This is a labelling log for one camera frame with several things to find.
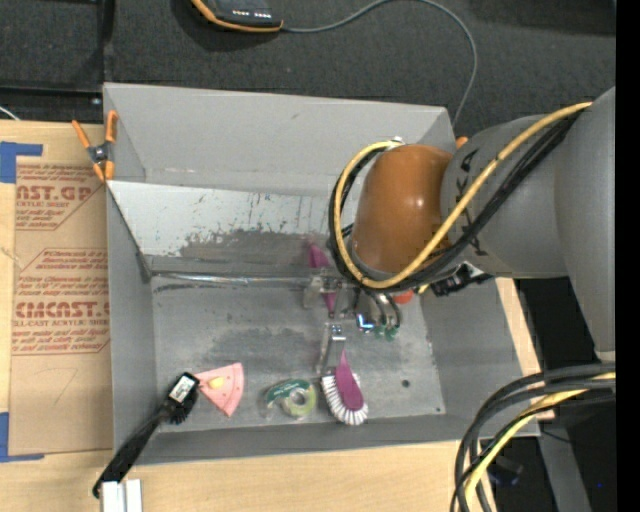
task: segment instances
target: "blue tape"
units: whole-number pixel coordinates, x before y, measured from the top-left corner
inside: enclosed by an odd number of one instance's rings
[[[15,455],[10,457],[7,453],[7,444],[9,442],[9,413],[0,413],[0,463],[2,462],[18,462],[21,460],[38,460],[44,455]]]
[[[18,156],[42,156],[42,144],[0,142],[0,183],[16,182]]]

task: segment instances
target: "orange clip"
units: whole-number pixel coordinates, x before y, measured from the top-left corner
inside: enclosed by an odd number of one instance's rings
[[[107,114],[107,123],[105,128],[105,142],[100,146],[92,146],[89,142],[89,137],[84,131],[78,121],[71,121],[71,125],[76,131],[82,147],[84,147],[89,153],[89,158],[93,162],[93,171],[102,183],[104,180],[113,179],[115,172],[115,166],[111,160],[109,160],[109,149],[111,144],[115,144],[117,138],[117,122],[118,113],[115,110],[110,110]]]

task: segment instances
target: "black handle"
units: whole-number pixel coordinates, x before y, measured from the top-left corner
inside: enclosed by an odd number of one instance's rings
[[[142,450],[149,442],[151,435],[155,429],[158,428],[161,421],[162,416],[156,415],[122,445],[93,486],[93,495],[96,498],[100,498],[100,486],[102,482],[120,482],[124,478],[142,453]]]

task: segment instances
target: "tape roll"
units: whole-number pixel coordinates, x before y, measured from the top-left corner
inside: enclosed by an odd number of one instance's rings
[[[282,410],[289,416],[304,418],[315,408],[318,396],[315,386],[309,381],[289,379],[270,388],[265,401],[268,408],[279,403]]]

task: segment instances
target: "computer mouse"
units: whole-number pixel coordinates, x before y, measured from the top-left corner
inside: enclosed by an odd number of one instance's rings
[[[241,32],[277,32],[283,21],[264,0],[191,0],[210,22]]]

